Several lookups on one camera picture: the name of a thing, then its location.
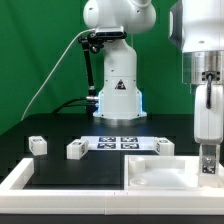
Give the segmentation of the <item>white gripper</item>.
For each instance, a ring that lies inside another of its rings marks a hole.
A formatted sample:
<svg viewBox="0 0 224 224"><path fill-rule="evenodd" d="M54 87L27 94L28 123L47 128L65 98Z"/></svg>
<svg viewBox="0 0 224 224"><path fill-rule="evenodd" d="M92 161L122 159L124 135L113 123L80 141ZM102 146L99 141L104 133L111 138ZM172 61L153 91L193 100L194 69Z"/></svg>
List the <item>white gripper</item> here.
<svg viewBox="0 0 224 224"><path fill-rule="evenodd" d="M203 174L216 173L216 144L223 141L224 89L222 85L211 87L211 108L206 107L207 86L196 89L194 109L194 138L201 146L201 170Z"/></svg>

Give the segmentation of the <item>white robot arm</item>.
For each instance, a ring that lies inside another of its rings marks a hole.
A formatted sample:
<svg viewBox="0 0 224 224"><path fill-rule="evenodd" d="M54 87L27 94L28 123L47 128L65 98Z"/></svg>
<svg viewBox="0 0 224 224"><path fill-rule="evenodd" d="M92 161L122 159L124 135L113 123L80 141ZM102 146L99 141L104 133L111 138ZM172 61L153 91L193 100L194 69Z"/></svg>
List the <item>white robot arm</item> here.
<svg viewBox="0 0 224 224"><path fill-rule="evenodd" d="M105 51L104 87L94 117L111 125L144 117L136 86L137 54L125 36L154 26L151 0L88 0L83 18L92 30L87 37L90 50ZM215 175L224 139L224 0L178 0L169 11L169 22L169 39L182 51L183 74L196 87L199 172Z"/></svg>

